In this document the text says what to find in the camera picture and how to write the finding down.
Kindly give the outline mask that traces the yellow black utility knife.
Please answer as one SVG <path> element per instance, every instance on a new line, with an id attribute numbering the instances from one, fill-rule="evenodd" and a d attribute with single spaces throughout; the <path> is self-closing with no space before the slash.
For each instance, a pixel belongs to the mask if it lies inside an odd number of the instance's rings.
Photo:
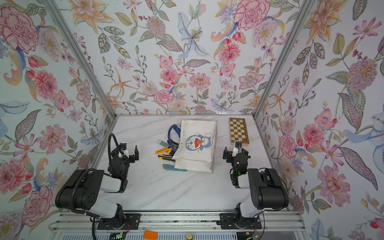
<path id="1" fill-rule="evenodd" d="M 158 158 L 161 160 L 175 162 L 176 160 L 174 160 L 172 157 L 173 156 L 171 155 L 158 155 Z"/>

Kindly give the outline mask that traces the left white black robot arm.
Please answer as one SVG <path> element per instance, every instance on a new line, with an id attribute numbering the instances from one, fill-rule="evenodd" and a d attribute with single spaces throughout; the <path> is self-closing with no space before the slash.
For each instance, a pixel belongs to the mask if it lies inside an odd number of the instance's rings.
<path id="1" fill-rule="evenodd" d="M 91 217 L 106 229 L 128 229 L 138 220 L 127 216 L 123 207 L 99 196 L 100 192 L 107 194 L 123 193 L 128 185 L 128 171 L 131 163 L 139 160 L 139 151 L 129 155 L 126 144 L 119 146 L 109 153 L 108 173 L 104 170 L 76 170 L 59 190 L 55 205 L 75 214 Z"/>

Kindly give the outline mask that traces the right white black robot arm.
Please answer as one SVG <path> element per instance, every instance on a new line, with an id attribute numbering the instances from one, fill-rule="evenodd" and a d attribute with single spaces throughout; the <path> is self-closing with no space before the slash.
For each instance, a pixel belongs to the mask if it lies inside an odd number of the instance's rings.
<path id="1" fill-rule="evenodd" d="M 277 171 L 270 168 L 251 169 L 249 152 L 242 147 L 227 148 L 223 159 L 231 164 L 230 179 L 237 189 L 250 191 L 250 195 L 238 203 L 232 213 L 220 214 L 218 225 L 223 230 L 262 229 L 260 215 L 265 211 L 277 212 L 288 207 L 287 187 Z"/>

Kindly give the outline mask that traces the orange plastic block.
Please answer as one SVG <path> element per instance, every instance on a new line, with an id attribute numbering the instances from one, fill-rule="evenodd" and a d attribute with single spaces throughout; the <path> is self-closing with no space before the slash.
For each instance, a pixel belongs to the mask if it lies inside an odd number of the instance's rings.
<path id="1" fill-rule="evenodd" d="M 145 230 L 144 234 L 143 234 L 143 239 L 145 239 L 145 240 L 157 240 L 158 235 L 159 234 L 157 232 Z"/>

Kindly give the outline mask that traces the wooden chessboard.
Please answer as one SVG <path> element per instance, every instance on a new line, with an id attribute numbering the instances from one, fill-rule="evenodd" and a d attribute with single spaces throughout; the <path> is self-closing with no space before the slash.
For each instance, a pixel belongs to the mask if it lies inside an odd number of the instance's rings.
<path id="1" fill-rule="evenodd" d="M 244 118 L 230 118 L 229 126 L 232 145 L 236 142 L 241 142 L 243 146 L 250 144 L 247 124 Z"/>

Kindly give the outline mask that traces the white canvas cartoon pouch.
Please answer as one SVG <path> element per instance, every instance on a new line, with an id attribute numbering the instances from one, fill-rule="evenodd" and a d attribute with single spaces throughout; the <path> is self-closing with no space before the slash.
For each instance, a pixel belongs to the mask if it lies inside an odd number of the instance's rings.
<path id="1" fill-rule="evenodd" d="M 171 149 L 175 160 L 174 168 L 194 172 L 213 173 L 214 156 L 217 143 L 217 121 L 182 120 L 181 126 L 172 125 L 168 130 L 179 137 L 179 143 Z"/>

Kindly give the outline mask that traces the grey blue utility knife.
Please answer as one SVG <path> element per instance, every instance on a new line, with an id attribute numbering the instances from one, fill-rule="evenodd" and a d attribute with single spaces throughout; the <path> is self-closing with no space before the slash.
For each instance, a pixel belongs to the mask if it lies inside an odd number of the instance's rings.
<path id="1" fill-rule="evenodd" d="M 157 143 L 158 143 L 159 145 L 163 146 L 163 147 L 169 147 L 169 146 L 170 146 L 169 143 L 164 142 L 164 141 L 162 141 L 162 140 L 157 140 Z"/>

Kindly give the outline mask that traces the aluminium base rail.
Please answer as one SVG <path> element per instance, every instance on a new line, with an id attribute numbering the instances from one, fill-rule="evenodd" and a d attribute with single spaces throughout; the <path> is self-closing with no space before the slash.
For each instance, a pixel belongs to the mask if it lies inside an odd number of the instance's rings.
<path id="1" fill-rule="evenodd" d="M 201 211 L 125 211 L 132 224 L 129 231 L 141 233 L 154 232 L 223 232 L 225 215 L 235 216 L 234 210 Z M 297 212 L 265 211 L 256 219 L 256 226 L 267 232 L 304 232 L 305 224 Z M 64 212 L 56 222 L 49 225 L 52 233 L 90 232 L 90 217 Z"/>

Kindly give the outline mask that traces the teal utility knife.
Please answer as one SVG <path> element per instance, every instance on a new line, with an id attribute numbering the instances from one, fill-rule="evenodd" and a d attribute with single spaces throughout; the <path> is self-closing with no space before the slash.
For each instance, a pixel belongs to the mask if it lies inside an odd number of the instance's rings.
<path id="1" fill-rule="evenodd" d="M 177 168 L 175 168 L 175 166 L 169 165 L 169 164 L 163 164 L 163 168 L 165 170 L 169 170 L 169 171 L 180 171 L 180 172 L 186 172 L 187 171 L 187 170 L 183 170 L 183 169 L 177 169 Z"/>

